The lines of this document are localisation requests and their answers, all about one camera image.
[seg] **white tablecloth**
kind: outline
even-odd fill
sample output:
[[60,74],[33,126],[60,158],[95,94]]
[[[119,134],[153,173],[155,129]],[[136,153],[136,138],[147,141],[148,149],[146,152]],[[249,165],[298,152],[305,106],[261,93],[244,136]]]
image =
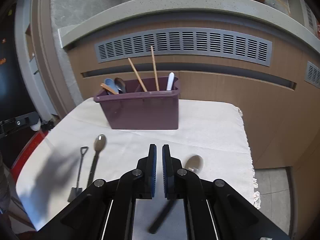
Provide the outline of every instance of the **white tablecloth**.
[[183,202],[179,201],[155,235],[147,227],[163,208],[161,149],[169,144],[171,156],[182,165],[192,155],[204,159],[199,177],[221,178],[253,204],[253,170],[250,148],[239,109],[211,101],[179,100],[178,130],[112,130],[102,109],[92,98],[70,112],[32,153],[16,185],[18,196],[35,228],[39,230],[68,205],[76,186],[80,147],[89,146],[83,161],[80,187],[85,188],[94,156],[93,142],[107,137],[94,179],[119,179],[136,168],[157,146],[156,194],[152,200],[137,200],[132,239],[187,239]]

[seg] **countertop edge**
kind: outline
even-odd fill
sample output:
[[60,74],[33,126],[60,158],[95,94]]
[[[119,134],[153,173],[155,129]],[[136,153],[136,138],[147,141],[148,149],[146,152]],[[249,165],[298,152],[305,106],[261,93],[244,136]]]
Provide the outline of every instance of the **countertop edge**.
[[169,11],[207,10],[258,20],[302,40],[320,54],[320,40],[288,15],[254,0],[131,0],[111,7],[61,35],[62,47],[119,21]]

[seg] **white utensil handle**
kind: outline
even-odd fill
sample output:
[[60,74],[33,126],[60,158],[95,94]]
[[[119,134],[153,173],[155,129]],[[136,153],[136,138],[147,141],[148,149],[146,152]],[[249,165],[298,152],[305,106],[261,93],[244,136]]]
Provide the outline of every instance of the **white utensil handle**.
[[171,72],[168,77],[167,91],[172,90],[173,80],[174,80],[174,73]]

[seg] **metal screw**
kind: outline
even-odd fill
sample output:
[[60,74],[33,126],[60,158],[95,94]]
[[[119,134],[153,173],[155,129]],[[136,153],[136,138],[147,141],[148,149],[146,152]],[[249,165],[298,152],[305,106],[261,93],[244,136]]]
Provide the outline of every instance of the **metal screw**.
[[215,181],[215,184],[218,186],[218,187],[223,187],[224,186],[224,181],[222,179],[217,179]]
[[97,179],[95,182],[94,182],[94,185],[96,187],[101,187],[102,185],[104,184],[104,181],[102,179]]
[[177,171],[177,173],[178,173],[179,175],[181,175],[181,176],[184,176],[184,175],[187,174],[187,171],[186,171],[185,169],[179,169],[179,170]]
[[132,171],[132,174],[133,174],[134,176],[139,176],[139,175],[142,174],[142,170],[135,169],[135,170]]

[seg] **metal vent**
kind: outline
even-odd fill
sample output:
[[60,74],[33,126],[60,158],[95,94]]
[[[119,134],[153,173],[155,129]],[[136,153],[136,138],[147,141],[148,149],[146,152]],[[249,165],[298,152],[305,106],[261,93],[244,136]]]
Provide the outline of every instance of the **metal vent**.
[[306,10],[307,10],[307,15],[308,15],[309,26],[310,26],[310,28],[313,29],[313,21],[312,21],[311,9],[310,9],[310,7],[307,5],[306,2],[305,2],[305,4],[306,4]]
[[320,69],[308,61],[305,81],[320,88]]
[[123,35],[95,44],[98,62],[150,55],[192,54],[270,65],[272,42],[244,33],[207,28],[170,28]]

